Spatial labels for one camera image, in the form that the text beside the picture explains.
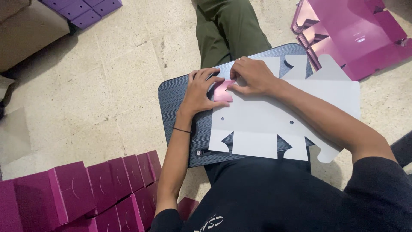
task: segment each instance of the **lap desk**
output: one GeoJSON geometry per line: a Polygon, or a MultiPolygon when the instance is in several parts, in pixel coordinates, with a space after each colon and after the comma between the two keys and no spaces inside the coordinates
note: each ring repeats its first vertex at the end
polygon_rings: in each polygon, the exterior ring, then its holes
{"type": "MultiPolygon", "coordinates": [[[[296,43],[289,43],[279,47],[272,48],[268,51],[257,53],[249,56],[249,58],[261,57],[280,57],[280,78],[284,76],[292,67],[286,65],[286,55],[305,55],[305,49],[296,43]]],[[[216,66],[220,71],[229,71],[234,61],[216,66]]],[[[312,75],[312,69],[307,61],[306,78],[312,75]]],[[[160,84],[157,91],[159,97],[160,111],[162,112],[162,120],[166,142],[169,144],[170,137],[173,131],[173,125],[176,119],[176,112],[179,109],[187,87],[188,75],[177,77],[171,80],[164,81],[160,84]]],[[[213,88],[207,93],[209,99],[213,99],[213,88]]],[[[228,160],[240,159],[244,156],[232,154],[233,133],[226,137],[223,142],[229,147],[229,152],[209,151],[209,139],[212,126],[212,110],[207,110],[198,113],[194,116],[192,122],[192,133],[190,135],[189,147],[189,164],[188,167],[203,166],[206,164],[219,163],[228,160]]],[[[306,146],[314,145],[310,140],[305,138],[306,146]]],[[[278,136],[278,153],[284,152],[291,148],[282,138],[278,136]]]]}

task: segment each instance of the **olive green pants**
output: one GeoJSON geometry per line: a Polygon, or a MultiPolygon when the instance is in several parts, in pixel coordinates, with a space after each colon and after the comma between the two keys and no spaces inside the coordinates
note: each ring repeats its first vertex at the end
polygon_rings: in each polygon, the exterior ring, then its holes
{"type": "Polygon", "coordinates": [[[249,0],[199,0],[196,37],[201,68],[271,49],[249,0]]]}

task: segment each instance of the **black t-shirt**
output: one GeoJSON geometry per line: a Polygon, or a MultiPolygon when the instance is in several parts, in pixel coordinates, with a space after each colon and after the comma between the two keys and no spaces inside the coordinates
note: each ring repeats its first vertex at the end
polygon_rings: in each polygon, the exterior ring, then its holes
{"type": "Polygon", "coordinates": [[[392,160],[357,161],[344,191],[288,163],[241,160],[187,222],[166,209],[151,231],[412,231],[412,183],[392,160]]]}

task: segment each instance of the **black string bracelet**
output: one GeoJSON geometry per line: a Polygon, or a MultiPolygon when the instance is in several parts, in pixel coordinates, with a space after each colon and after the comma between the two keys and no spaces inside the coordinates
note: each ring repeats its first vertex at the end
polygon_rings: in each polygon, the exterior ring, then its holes
{"type": "Polygon", "coordinates": [[[192,133],[191,131],[186,131],[186,130],[181,130],[181,129],[177,129],[176,127],[173,127],[173,129],[176,129],[176,130],[180,130],[180,131],[183,131],[183,132],[186,132],[186,133],[192,133]]]}

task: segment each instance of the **tile floor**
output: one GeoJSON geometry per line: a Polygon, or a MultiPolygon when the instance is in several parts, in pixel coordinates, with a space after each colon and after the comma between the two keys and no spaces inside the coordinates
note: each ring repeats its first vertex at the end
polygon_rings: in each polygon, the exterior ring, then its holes
{"type": "MultiPolygon", "coordinates": [[[[296,0],[251,0],[273,47],[295,42],[290,22],[296,0]]],[[[386,6],[412,36],[412,4],[386,6]]],[[[91,28],[66,36],[24,62],[23,84],[0,123],[3,178],[83,160],[89,166],[157,149],[166,141],[157,88],[200,66],[191,0],[123,0],[91,28]]],[[[412,130],[412,59],[361,83],[362,121],[389,143],[412,130]]],[[[313,174],[343,189],[351,157],[312,160],[313,174]]],[[[202,167],[188,170],[181,196],[202,199],[210,185],[202,167]]]]}

